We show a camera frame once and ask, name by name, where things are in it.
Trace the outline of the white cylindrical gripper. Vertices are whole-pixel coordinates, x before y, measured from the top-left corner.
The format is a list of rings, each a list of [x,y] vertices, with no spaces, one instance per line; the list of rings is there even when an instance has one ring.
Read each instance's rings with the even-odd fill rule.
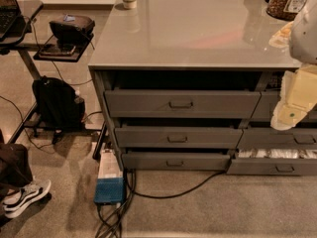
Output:
[[[279,101],[270,120],[278,131],[294,128],[317,104],[317,65],[304,63],[283,78],[284,102]]]

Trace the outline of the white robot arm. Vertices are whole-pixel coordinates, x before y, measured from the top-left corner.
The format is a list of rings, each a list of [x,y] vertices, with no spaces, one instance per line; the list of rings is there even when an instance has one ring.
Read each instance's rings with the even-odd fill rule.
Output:
[[[308,0],[295,19],[278,30],[268,42],[289,47],[290,56],[301,62],[295,72],[282,78],[280,100],[270,126],[278,131],[295,127],[317,104],[317,0]]]

